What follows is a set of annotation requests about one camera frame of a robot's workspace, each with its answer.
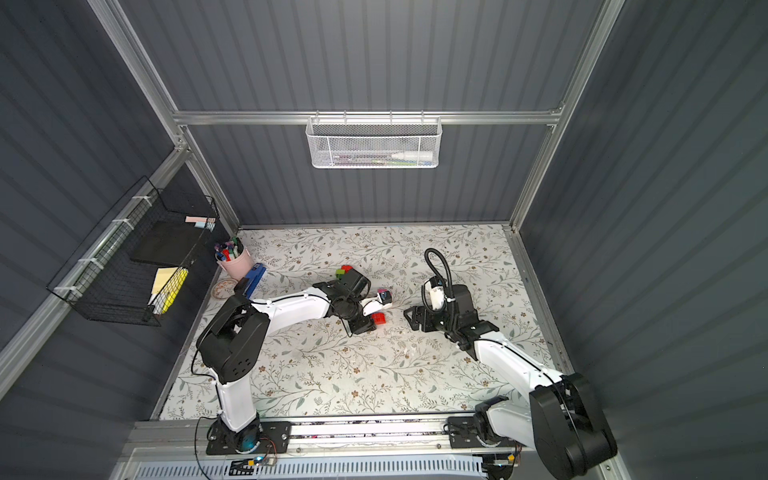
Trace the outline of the red lego brick rounded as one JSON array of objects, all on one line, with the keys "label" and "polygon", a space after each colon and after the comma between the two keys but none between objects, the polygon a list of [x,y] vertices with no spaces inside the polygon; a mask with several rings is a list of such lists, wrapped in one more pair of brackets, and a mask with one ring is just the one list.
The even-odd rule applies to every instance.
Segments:
[{"label": "red lego brick rounded", "polygon": [[386,316],[383,312],[373,313],[371,318],[376,326],[384,325],[386,323]]}]

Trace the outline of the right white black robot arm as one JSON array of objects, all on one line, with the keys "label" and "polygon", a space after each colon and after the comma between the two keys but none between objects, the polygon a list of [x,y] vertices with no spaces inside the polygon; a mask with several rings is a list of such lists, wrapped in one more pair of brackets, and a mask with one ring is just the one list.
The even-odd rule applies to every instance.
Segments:
[{"label": "right white black robot arm", "polygon": [[405,310],[414,331],[439,331],[472,360],[493,369],[520,394],[478,404],[472,417],[448,420],[457,446],[504,443],[533,448],[556,479],[585,475],[615,457],[618,445],[589,381],[581,374],[548,368],[480,319],[466,286],[437,279],[421,288],[422,303]]}]

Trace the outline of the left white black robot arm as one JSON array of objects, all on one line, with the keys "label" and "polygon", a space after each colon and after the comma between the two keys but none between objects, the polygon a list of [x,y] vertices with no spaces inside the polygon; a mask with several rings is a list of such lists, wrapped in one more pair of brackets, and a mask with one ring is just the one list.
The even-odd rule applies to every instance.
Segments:
[{"label": "left white black robot arm", "polygon": [[292,294],[251,300],[230,296],[196,340],[196,352],[213,379],[220,412],[210,425],[208,455],[283,453],[287,442],[261,427],[252,399],[250,374],[265,340],[301,322],[335,317],[349,336],[376,329],[392,306],[389,290],[371,290],[370,280],[353,268],[328,282]]}]

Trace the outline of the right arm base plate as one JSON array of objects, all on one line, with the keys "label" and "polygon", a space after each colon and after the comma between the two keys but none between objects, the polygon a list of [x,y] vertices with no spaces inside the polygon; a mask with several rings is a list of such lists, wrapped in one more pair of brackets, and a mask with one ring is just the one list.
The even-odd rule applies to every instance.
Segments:
[{"label": "right arm base plate", "polygon": [[493,433],[484,420],[475,416],[451,416],[443,425],[453,449],[513,448],[518,443]]}]

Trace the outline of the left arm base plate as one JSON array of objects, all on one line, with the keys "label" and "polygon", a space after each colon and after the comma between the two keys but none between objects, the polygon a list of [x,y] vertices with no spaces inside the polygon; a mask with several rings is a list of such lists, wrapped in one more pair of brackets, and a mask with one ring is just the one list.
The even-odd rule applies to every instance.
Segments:
[{"label": "left arm base plate", "polygon": [[292,426],[285,421],[262,423],[256,419],[243,430],[234,432],[217,419],[206,433],[206,454],[264,456],[286,453]]}]

